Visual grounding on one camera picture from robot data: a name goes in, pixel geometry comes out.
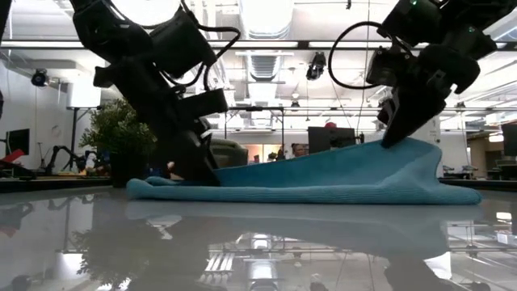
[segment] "green plant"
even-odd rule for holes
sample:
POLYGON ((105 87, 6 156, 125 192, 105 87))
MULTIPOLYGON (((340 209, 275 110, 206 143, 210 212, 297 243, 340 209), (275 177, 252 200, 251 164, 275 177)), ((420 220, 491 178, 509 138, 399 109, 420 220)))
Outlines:
POLYGON ((80 146, 92 146, 113 154, 150 154, 156 138, 123 99, 117 99, 91 114, 91 129, 82 135, 80 146))

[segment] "blue cloth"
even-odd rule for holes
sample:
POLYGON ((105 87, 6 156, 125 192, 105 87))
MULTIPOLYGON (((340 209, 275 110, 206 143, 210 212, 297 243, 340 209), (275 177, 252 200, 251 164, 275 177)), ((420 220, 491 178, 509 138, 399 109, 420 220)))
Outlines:
POLYGON ((292 160, 216 171, 220 187, 150 177, 132 179, 132 199, 250 203, 475 205, 473 189, 441 184, 441 150, 406 138, 390 149, 370 142, 292 160))

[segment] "ventilation duct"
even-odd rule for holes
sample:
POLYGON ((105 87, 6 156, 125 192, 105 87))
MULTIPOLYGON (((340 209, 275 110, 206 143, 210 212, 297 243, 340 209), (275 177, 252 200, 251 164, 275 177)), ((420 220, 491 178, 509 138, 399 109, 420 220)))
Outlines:
MULTIPOLYGON (((284 40, 292 21, 293 0, 239 0, 239 9, 245 38, 248 40, 284 40)), ((278 81, 281 56, 252 55, 246 57, 248 81, 278 81)), ((251 103, 271 102, 275 99, 276 84, 248 85, 251 103)))

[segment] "camera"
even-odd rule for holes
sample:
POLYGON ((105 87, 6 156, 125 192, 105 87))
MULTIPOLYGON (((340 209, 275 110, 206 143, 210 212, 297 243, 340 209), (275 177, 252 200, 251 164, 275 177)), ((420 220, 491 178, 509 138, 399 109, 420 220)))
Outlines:
POLYGON ((38 86, 38 87, 48 86, 48 81, 49 81, 49 78, 48 78, 46 69, 37 69, 31 78, 32 85, 38 86))
POLYGON ((309 65, 309 69, 307 70, 307 75, 305 77, 309 81, 318 80, 323 75, 323 72, 325 72, 325 66, 325 54, 317 52, 309 65))

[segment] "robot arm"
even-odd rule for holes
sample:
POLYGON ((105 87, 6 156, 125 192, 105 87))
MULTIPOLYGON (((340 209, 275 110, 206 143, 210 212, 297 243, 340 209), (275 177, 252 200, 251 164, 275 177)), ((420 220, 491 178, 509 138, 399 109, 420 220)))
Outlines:
POLYGON ((382 24, 357 23, 339 36, 329 55, 330 76, 353 90, 392 87, 377 118, 387 125, 382 146, 393 146, 443 111, 453 84, 457 94, 473 84, 480 73, 477 60, 497 49, 483 30, 516 6, 516 0, 399 0, 382 24), (377 27, 392 46, 373 54, 366 77, 372 85, 357 87, 337 80, 331 61, 338 42, 361 26, 377 27), (420 43, 429 45, 413 56, 410 49, 420 43))
MULTIPOLYGON (((48 162, 48 165, 45 168, 46 175, 52 175, 52 169, 55 167, 57 154, 62 150, 64 150, 70 156, 69 162, 75 162, 80 171, 83 171, 86 168, 86 160, 88 159, 88 156, 78 157, 65 145, 55 145, 53 147, 53 152, 52 152, 52 157, 50 158, 50 162, 48 162)), ((66 164, 63 167, 63 169, 65 169, 68 165, 71 166, 71 164, 66 164)))
POLYGON ((119 17, 110 1, 71 2, 79 39, 111 63, 107 68, 96 68, 94 84, 117 86, 158 139, 164 170, 174 161, 178 175, 184 179, 218 185, 213 174, 217 164, 209 149, 211 136, 202 137, 209 129, 203 116, 228 110, 224 92, 209 90, 208 69, 205 92, 200 95, 184 99, 185 86, 171 88, 166 81, 174 82, 173 78, 180 78, 199 63, 200 71, 210 68, 226 50, 216 55, 199 32, 210 27, 199 25, 184 2, 183 9, 150 34, 130 19, 119 17))

